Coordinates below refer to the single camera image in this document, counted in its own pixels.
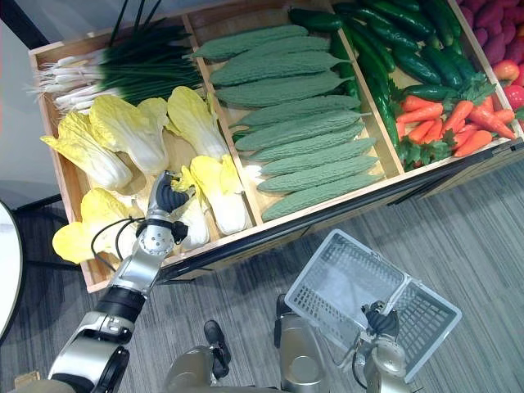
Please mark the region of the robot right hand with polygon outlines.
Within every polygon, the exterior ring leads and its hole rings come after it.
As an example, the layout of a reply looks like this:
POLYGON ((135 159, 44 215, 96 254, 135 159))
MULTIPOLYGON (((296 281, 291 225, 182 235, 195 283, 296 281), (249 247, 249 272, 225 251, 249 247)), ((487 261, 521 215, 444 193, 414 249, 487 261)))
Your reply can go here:
POLYGON ((387 335, 398 337, 400 332, 400 321, 395 309, 388 315, 382 314, 386 304, 380 300, 371 305, 362 305, 361 311, 368 321, 368 330, 375 335, 387 335))

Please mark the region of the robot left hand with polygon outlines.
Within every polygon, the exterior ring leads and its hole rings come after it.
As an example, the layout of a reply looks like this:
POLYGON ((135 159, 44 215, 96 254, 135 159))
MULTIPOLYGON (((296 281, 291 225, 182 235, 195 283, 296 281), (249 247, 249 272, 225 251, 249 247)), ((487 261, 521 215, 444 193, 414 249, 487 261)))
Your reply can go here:
POLYGON ((174 178, 175 173, 168 170, 157 176, 149 195, 147 219, 170 220, 171 214, 191 198, 188 192, 177 192, 172 188, 174 178))

